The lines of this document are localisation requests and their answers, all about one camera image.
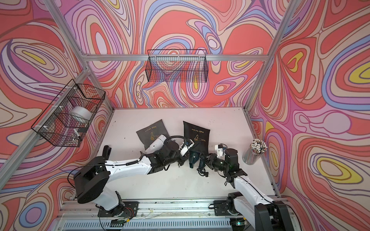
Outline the white hair dryer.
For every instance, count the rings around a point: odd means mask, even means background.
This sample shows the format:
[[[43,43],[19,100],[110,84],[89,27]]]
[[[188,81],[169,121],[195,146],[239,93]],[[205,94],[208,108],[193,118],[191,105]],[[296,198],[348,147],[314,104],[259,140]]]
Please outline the white hair dryer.
[[[163,147],[164,142],[167,139],[167,137],[165,135],[159,135],[159,136],[152,135],[150,137],[150,139],[151,139],[152,143],[149,145],[149,147],[147,149],[145,149],[144,152],[140,152],[140,154],[142,156],[145,156],[147,154],[152,154],[152,153],[160,150]]]

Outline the dark teal hair dryer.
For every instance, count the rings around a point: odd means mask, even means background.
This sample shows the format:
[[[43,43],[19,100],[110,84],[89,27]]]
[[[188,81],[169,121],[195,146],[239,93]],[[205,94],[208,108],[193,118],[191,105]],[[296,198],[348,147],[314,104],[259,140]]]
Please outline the dark teal hair dryer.
[[[208,177],[209,172],[205,170],[207,158],[208,156],[205,154],[190,151],[189,167],[194,168],[195,164],[198,162],[198,167],[197,167],[198,174],[202,177]]]

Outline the black hair dryer pouch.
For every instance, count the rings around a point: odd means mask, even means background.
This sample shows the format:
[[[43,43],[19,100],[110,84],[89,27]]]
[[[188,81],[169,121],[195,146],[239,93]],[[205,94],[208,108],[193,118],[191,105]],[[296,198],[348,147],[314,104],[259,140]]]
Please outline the black hair dryer pouch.
[[[185,121],[183,123],[184,137],[191,139],[194,142],[194,145],[190,150],[195,153],[207,155],[209,153],[210,130]]]

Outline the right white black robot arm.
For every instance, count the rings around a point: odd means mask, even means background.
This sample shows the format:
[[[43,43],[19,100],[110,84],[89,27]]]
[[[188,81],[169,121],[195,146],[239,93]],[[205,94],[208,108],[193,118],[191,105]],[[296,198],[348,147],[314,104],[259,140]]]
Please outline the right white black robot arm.
[[[229,193],[225,200],[215,200],[209,208],[216,216],[243,216],[256,231],[299,231],[294,226],[288,205],[276,201],[259,190],[240,168],[238,151],[227,148],[224,159],[217,154],[201,157],[200,164],[219,173],[236,192]]]

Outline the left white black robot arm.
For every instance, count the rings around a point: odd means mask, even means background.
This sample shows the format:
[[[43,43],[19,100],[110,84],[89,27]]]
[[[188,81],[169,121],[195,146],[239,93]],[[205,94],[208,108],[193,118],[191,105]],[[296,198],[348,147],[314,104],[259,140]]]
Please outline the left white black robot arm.
[[[162,148],[150,154],[141,154],[138,159],[109,161],[103,156],[95,157],[73,176],[77,201],[79,204],[94,202],[106,211],[123,207],[119,193],[110,190],[107,183],[167,170],[175,162],[181,166],[193,146],[191,139],[171,136],[165,139]]]

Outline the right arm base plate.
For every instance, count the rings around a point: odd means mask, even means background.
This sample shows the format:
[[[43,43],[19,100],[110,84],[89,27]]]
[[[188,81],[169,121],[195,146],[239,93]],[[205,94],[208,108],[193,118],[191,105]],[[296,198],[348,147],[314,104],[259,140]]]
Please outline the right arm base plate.
[[[213,209],[216,216],[241,216],[241,213],[233,207],[232,202],[227,200],[215,200],[209,205],[209,209]]]

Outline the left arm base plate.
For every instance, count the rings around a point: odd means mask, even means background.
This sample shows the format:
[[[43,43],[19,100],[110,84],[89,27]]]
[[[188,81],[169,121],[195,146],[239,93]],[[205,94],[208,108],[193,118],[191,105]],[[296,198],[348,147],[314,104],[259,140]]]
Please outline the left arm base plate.
[[[113,217],[122,217],[122,218],[133,218],[137,216],[138,212],[138,201],[126,201],[119,203],[115,208],[111,210],[105,210],[100,207],[98,212],[98,217],[100,218],[113,218]]]

